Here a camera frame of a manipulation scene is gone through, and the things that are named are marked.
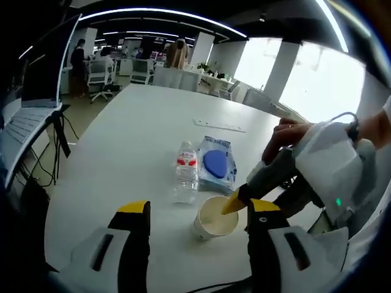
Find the computer monitor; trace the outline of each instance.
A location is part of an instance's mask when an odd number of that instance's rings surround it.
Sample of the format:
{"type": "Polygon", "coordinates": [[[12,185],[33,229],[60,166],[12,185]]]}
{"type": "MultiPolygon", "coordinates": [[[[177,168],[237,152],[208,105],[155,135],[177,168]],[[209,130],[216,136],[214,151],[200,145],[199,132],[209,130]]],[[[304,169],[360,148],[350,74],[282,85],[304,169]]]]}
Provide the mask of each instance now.
{"type": "Polygon", "coordinates": [[[22,107],[57,107],[61,69],[69,42],[79,21],[75,16],[42,37],[23,56],[22,107]]]}

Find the window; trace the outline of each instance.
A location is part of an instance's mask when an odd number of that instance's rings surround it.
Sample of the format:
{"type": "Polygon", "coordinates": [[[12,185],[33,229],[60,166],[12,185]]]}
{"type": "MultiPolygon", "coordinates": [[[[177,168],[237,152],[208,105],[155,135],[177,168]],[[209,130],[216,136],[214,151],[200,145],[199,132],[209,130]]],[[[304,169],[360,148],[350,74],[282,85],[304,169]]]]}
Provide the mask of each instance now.
{"type": "MultiPolygon", "coordinates": [[[[280,102],[308,121],[328,121],[342,112],[356,113],[364,86],[365,65],[336,50],[304,43],[280,102]]],[[[338,121],[350,122],[346,116],[338,121]]]]}
{"type": "Polygon", "coordinates": [[[281,46],[280,38],[251,38],[245,45],[234,78],[264,88],[281,46]]]}

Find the paper cup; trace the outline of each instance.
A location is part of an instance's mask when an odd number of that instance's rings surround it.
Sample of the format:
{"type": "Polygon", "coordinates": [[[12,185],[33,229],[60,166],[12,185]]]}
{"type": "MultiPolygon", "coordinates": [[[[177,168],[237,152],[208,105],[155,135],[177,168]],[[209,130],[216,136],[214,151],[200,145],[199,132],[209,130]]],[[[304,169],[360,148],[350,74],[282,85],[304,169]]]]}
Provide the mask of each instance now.
{"type": "Polygon", "coordinates": [[[221,214],[227,201],[227,197],[216,196],[207,199],[201,205],[193,223],[193,232],[197,237],[209,240],[228,235],[236,228],[239,220],[238,212],[221,214]]]}

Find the desk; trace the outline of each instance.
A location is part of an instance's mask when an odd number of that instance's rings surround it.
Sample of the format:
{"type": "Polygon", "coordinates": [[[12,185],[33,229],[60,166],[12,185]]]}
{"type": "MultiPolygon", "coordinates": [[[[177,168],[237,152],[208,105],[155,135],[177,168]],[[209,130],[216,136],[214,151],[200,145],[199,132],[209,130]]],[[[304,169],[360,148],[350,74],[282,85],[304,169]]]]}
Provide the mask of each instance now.
{"type": "Polygon", "coordinates": [[[239,186],[260,160],[278,121],[213,96],[130,84],[97,116],[61,166],[46,218],[46,261],[61,270],[72,248],[106,227],[119,207],[150,200],[149,292],[188,292],[248,277],[246,211],[232,234],[197,241],[190,227],[212,194],[200,192],[192,205],[173,204],[174,163],[183,140],[229,140],[239,186]],[[246,133],[196,126],[193,118],[237,124],[246,133]]]}
{"type": "Polygon", "coordinates": [[[219,93],[219,89],[224,86],[227,88],[229,85],[233,85],[233,82],[227,81],[225,79],[216,78],[212,75],[208,75],[206,73],[201,73],[199,70],[185,70],[188,72],[193,72],[201,75],[201,80],[210,84],[209,94],[219,93]]]}

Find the human hand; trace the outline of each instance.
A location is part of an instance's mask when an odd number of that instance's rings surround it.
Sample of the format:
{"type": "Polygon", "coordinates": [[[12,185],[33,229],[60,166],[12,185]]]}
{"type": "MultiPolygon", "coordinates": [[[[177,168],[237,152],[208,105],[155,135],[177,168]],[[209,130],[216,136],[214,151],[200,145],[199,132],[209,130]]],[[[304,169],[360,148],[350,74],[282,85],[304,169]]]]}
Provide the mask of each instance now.
{"type": "Polygon", "coordinates": [[[297,144],[312,126],[311,123],[299,123],[293,119],[281,118],[262,154],[262,161],[269,165],[282,147],[297,144]]]}

